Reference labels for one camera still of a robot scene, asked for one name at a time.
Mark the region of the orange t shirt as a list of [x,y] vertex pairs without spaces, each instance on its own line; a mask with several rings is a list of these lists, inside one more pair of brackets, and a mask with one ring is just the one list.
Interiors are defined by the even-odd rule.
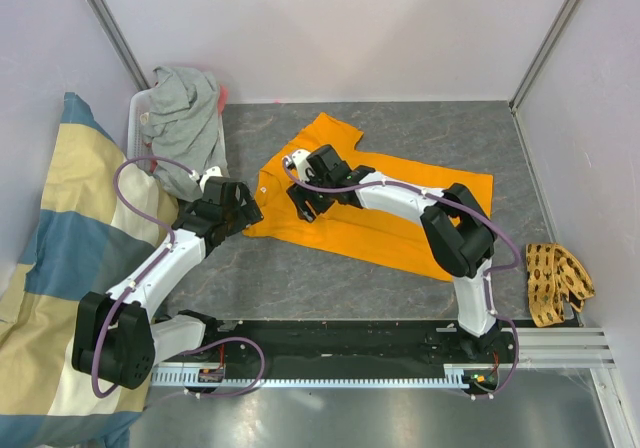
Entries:
[[364,133],[354,126],[321,113],[267,162],[259,172],[254,199],[263,220],[244,231],[248,237],[272,237],[304,247],[449,281],[451,276],[433,258],[422,227],[391,214],[340,204],[309,223],[297,216],[286,193],[291,180],[282,158],[297,150],[313,151],[332,145],[352,168],[372,167],[393,178],[422,186],[448,188],[467,186],[484,212],[491,213],[493,176],[357,149]]

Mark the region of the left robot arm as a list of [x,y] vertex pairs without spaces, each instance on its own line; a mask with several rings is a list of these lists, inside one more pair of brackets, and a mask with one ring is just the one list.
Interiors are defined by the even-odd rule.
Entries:
[[227,238],[262,221],[249,187],[212,177],[202,196],[186,205],[161,245],[127,278],[104,294],[80,301],[72,366],[91,378],[104,398],[116,388],[138,388],[152,368],[177,355],[208,361],[219,350],[210,318],[188,311],[167,321],[153,317],[182,278]]

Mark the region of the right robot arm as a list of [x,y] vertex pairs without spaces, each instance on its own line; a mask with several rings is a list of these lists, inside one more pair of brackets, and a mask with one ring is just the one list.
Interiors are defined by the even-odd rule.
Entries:
[[493,351],[499,328],[490,274],[496,235],[466,186],[423,187],[369,166],[352,168],[330,145],[296,150],[282,164],[292,181],[287,194],[307,222],[339,203],[390,214],[423,229],[437,266],[453,280],[460,354],[477,362]]

